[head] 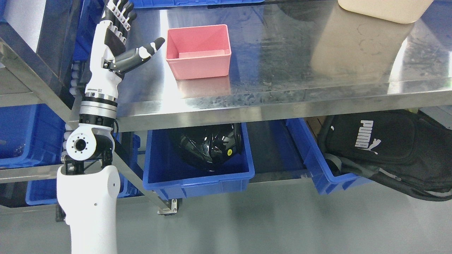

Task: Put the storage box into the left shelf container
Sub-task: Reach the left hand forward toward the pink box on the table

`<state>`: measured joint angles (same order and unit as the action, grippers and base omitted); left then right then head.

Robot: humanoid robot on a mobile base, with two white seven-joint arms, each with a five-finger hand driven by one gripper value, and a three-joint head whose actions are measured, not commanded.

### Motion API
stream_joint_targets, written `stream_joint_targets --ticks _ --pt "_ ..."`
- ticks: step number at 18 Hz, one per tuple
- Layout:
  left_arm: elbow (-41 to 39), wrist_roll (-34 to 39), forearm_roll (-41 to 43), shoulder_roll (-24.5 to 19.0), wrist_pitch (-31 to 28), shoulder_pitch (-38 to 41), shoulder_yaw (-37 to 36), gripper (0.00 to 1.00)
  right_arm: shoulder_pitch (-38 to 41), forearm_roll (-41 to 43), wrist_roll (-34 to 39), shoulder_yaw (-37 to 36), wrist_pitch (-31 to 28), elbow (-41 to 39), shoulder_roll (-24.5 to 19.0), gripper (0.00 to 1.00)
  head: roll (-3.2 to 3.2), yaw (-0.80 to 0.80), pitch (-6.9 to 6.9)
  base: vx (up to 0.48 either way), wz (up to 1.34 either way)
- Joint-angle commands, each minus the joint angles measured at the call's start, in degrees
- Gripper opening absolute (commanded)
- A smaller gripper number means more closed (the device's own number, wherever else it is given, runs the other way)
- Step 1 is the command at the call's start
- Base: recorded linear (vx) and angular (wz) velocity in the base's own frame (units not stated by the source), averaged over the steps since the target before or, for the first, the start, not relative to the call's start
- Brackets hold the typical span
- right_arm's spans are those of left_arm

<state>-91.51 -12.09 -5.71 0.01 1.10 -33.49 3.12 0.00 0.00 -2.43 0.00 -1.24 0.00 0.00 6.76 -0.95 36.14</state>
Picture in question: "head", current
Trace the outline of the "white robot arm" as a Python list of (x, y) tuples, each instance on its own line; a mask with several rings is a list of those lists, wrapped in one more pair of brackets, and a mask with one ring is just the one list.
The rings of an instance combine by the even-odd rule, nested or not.
[(116, 254), (116, 206), (120, 176), (113, 165), (118, 85), (127, 72), (148, 62), (165, 43), (126, 50), (134, 3), (106, 0), (95, 29), (78, 127), (66, 140), (67, 155), (56, 174), (58, 204), (70, 227), (71, 253)]

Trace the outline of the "white robotic hand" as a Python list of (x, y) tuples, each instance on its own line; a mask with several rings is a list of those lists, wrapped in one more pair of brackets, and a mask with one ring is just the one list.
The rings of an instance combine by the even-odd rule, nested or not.
[(165, 43), (163, 37), (141, 47), (125, 51), (131, 23), (137, 17), (131, 0), (104, 0), (102, 21), (97, 24), (89, 59), (91, 78), (84, 94), (116, 102), (117, 74), (126, 74), (149, 61)]

